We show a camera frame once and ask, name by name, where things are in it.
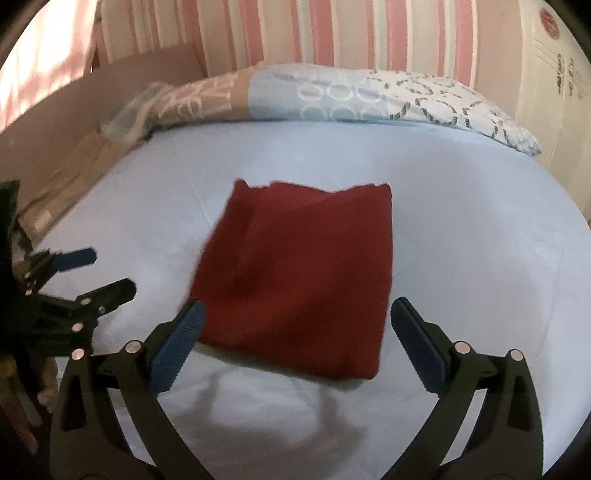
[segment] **metal screw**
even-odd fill
[[[131,340],[125,344],[125,351],[127,353],[137,353],[142,349],[142,342],[138,340]]]
[[[514,349],[511,351],[511,358],[516,362],[521,362],[524,359],[523,352],[518,349]]]
[[[470,350],[472,350],[472,347],[466,342],[457,342],[454,347],[456,352],[461,353],[462,355],[466,355],[467,353],[470,353]]]
[[[77,348],[72,352],[72,360],[80,360],[84,356],[84,350],[82,348]]]

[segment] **red cloth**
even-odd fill
[[[200,342],[331,378],[378,373],[392,283],[388,185],[238,180],[197,267]]]

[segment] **sticker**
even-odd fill
[[[542,20],[542,25],[544,26],[546,33],[553,39],[558,40],[560,38],[560,30],[554,15],[548,12],[545,8],[542,8],[540,9],[540,20]]]

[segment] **patterned pillowcase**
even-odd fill
[[[447,78],[309,64],[248,68],[182,87],[152,84],[104,125],[118,141],[212,120],[428,122],[486,135],[528,155],[540,144],[494,103]]]

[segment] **black clamp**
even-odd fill
[[[50,471],[56,480],[213,480],[156,400],[172,386],[204,321],[203,304],[190,301],[145,342],[132,340],[117,353],[68,362],[51,425]],[[131,453],[108,388],[121,391],[156,468]]]
[[[17,362],[21,381],[32,399],[39,391],[29,351],[38,356],[70,356],[93,352],[92,334],[98,318],[135,296],[128,278],[66,300],[39,293],[58,272],[96,261],[91,248],[70,253],[26,254],[13,265],[19,182],[0,183],[0,351]]]
[[[540,479],[542,422],[523,353],[482,355],[466,342],[452,343],[404,297],[392,305],[391,320],[425,388],[439,401],[382,480]],[[462,455],[442,465],[479,389],[487,392],[472,435]]]

